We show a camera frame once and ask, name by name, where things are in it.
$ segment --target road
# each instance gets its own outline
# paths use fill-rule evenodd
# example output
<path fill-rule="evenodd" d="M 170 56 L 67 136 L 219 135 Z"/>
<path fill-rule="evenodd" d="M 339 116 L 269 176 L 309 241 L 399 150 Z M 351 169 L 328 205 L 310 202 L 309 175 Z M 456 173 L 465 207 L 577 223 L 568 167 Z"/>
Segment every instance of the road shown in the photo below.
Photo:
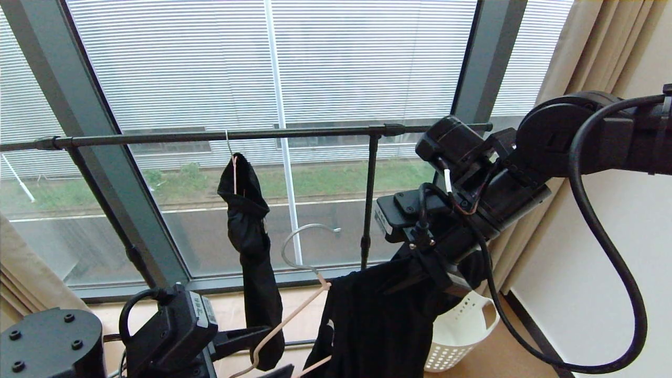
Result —
<path fill-rule="evenodd" d="M 314 229 L 301 233 L 305 264 L 346 264 L 360 261 L 364 200 L 297 204 L 299 225 L 324 223 L 341 233 Z M 164 220 L 194 276 L 240 272 L 238 252 L 226 234 L 225 209 L 192 209 L 164 213 Z M 266 216 L 274 268 L 286 265 L 280 248 L 291 232 L 287 205 L 272 206 Z M 28 244 L 69 284 L 140 280 L 124 248 L 103 216 L 63 217 L 12 221 Z M 383 239 L 372 222 L 371 260 L 387 260 L 396 246 Z M 288 256 L 294 255 L 290 244 Z"/>

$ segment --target beige curtain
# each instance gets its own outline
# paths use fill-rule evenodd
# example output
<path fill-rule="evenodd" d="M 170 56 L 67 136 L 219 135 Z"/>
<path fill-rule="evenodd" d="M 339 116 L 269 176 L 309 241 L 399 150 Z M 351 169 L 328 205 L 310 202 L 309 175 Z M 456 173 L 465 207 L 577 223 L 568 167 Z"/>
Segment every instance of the beige curtain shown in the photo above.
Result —
<path fill-rule="evenodd" d="M 653 0 L 575 1 L 537 103 L 582 90 L 611 92 L 653 5 Z M 563 183 L 563 179 L 549 181 L 551 197 L 491 243 L 495 283 L 504 293 L 524 267 L 526 246 Z"/>
<path fill-rule="evenodd" d="M 0 328 L 53 307 L 89 308 L 33 252 L 0 214 Z"/>

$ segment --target light wood floor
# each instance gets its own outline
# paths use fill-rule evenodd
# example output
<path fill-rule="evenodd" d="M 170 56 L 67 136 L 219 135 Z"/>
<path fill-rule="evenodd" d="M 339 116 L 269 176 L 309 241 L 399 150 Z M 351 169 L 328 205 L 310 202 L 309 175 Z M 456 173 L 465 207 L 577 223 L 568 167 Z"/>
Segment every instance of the light wood floor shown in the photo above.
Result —
<path fill-rule="evenodd" d="M 289 314 L 301 304 L 315 287 L 281 290 L 284 313 Z M 209 295 L 214 307 L 217 322 L 221 330 L 233 330 L 245 327 L 245 310 L 243 308 L 243 296 L 240 293 Z M 304 311 L 299 313 L 284 329 L 285 340 L 309 340 L 317 335 L 322 309 L 327 294 L 323 293 L 315 299 Z M 91 309 L 103 322 L 103 333 L 112 334 L 118 332 L 119 312 L 121 303 L 107 303 L 104 305 L 92 305 Z M 531 341 L 530 335 L 525 332 L 520 321 L 506 305 L 507 314 L 516 328 L 527 340 Z M 131 333 L 139 329 L 156 312 L 156 305 L 149 302 L 140 302 L 131 312 L 129 326 Z M 288 348 L 278 367 L 288 363 L 295 365 L 298 371 L 306 360 L 311 346 Z M 123 351 L 121 342 L 110 342 L 105 345 L 105 359 L 108 373 L 115 371 L 119 364 L 119 358 Z M 229 375 L 249 366 L 247 353 L 234 354 L 223 360 L 215 362 L 218 377 L 226 378 Z M 251 371 L 244 377 L 258 377 L 265 374 L 261 371 Z M 523 347 L 509 334 L 508 330 L 500 323 L 493 333 L 477 348 L 470 352 L 460 363 L 443 373 L 426 373 L 426 377 L 451 377 L 451 378 L 556 378 L 554 370 L 528 354 Z"/>

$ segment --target corrugated metal wall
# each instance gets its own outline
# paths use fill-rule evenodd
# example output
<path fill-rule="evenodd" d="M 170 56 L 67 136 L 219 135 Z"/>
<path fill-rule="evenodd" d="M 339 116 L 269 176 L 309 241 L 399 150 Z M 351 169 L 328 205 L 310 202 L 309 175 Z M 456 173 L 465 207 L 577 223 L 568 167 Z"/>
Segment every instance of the corrugated metal wall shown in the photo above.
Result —
<path fill-rule="evenodd" d="M 263 2 L 68 1 L 96 75 L 122 130 L 278 123 Z M 525 114 L 548 66 L 571 1 L 530 0 L 493 115 Z M 450 110 L 475 1 L 273 2 L 286 120 L 440 118 Z M 3 141 L 61 135 L 39 85 L 0 19 Z M 275 141 L 235 141 L 256 164 L 282 163 Z M 141 168 L 198 162 L 210 153 L 137 157 Z M 366 146 L 292 149 L 292 161 L 365 159 Z M 66 153 L 6 155 L 23 177 L 75 174 Z M 381 145 L 381 158 L 414 156 Z M 6 178 L 7 169 L 2 169 Z"/>

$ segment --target white wall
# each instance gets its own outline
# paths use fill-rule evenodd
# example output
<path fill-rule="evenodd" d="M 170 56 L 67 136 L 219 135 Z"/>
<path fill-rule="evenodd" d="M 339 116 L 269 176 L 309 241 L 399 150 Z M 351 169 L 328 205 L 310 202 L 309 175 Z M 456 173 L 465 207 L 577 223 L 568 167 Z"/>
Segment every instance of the white wall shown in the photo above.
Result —
<path fill-rule="evenodd" d="M 672 1 L 642 57 L 622 76 L 622 97 L 660 93 L 672 83 Z M 643 292 L 648 339 L 640 357 L 609 377 L 668 377 L 672 371 L 672 176 L 601 172 L 585 186 L 602 223 Z M 554 216 L 534 243 L 534 254 L 513 292 L 561 357 L 595 365 L 612 361 L 628 347 L 634 324 L 625 289 L 588 230 L 566 186 L 553 204 Z"/>

